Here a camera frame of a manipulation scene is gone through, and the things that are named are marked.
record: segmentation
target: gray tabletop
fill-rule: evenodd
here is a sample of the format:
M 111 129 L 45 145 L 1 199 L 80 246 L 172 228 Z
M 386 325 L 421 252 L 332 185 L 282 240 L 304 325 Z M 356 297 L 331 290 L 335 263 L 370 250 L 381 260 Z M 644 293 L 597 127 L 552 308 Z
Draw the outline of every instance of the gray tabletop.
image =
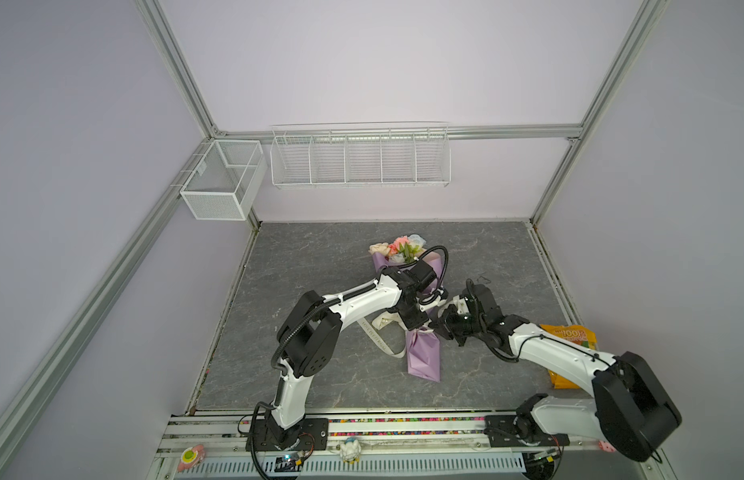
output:
M 426 247 L 447 247 L 444 285 L 451 296 L 471 278 L 492 289 L 505 313 L 565 323 L 521 222 L 263 224 L 197 408 L 253 408 L 271 401 L 278 381 L 270 367 L 276 331 L 300 295 L 335 293 L 368 281 L 374 275 L 368 246 L 407 234 L 421 235 Z M 397 326 L 380 334 L 392 349 L 403 347 L 404 332 Z M 441 382 L 420 379 L 407 373 L 406 359 L 385 355 L 351 325 L 315 376 L 307 408 L 512 409 L 535 393 L 552 392 L 545 369 L 524 360 L 502 362 L 477 339 L 463 347 L 442 340 L 440 351 Z M 559 397 L 583 394 L 556 391 Z

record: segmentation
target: white rose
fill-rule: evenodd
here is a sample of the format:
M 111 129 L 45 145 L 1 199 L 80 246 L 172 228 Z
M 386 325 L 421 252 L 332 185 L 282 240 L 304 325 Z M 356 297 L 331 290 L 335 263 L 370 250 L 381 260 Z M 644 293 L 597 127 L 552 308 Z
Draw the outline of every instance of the white rose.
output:
M 415 256 L 420 256 L 425 252 L 425 239 L 418 235 L 409 235 L 407 238 L 410 239 L 410 245 L 414 246 L 415 248 Z
M 372 254 L 383 254 L 386 256 L 388 254 L 388 244 L 375 244 L 370 245 L 370 255 Z

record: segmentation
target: white wire basket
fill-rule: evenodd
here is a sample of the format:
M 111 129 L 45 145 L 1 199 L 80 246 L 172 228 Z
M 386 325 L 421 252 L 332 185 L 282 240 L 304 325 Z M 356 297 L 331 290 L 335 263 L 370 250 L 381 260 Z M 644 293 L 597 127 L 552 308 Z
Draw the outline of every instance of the white wire basket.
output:
M 446 126 L 277 133 L 271 175 L 278 188 L 447 185 Z
M 214 140 L 180 195 L 199 220 L 246 220 L 268 163 L 257 140 Z

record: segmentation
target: white wall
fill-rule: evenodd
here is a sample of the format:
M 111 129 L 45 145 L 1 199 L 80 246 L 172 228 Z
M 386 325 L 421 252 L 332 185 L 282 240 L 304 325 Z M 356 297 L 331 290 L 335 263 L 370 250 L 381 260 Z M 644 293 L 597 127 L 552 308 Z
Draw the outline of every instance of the white wall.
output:
M 677 476 L 744 478 L 744 0 L 670 3 L 542 233 L 599 344 L 681 410 Z
M 0 415 L 200 139 L 132 2 L 0 2 Z
M 144 478 L 204 367 L 246 222 L 181 204 L 3 480 Z
M 446 187 L 279 190 L 269 172 L 254 209 L 266 221 L 530 218 L 567 141 L 455 140 L 450 146 Z
M 579 123 L 641 0 L 163 0 L 222 130 Z

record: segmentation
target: metal grate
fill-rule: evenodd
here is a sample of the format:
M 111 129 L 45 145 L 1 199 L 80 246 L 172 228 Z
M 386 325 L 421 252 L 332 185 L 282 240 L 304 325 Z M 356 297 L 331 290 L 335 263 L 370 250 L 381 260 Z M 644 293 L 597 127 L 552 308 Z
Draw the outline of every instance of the metal grate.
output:
M 265 456 L 262 466 L 273 477 L 294 476 L 294 473 L 274 473 L 276 456 Z M 327 477 L 358 475 L 363 477 L 415 477 L 451 473 L 513 473 L 525 472 L 521 453 L 484 452 L 461 454 L 366 455 L 353 465 L 336 456 L 313 456 L 306 461 L 300 476 Z M 176 478 L 255 478 L 252 459 L 247 457 L 207 458 Z
M 246 220 L 268 164 L 256 140 L 215 140 L 180 192 L 201 220 Z
M 451 175 L 447 129 L 276 134 L 271 173 L 279 188 L 446 185 Z

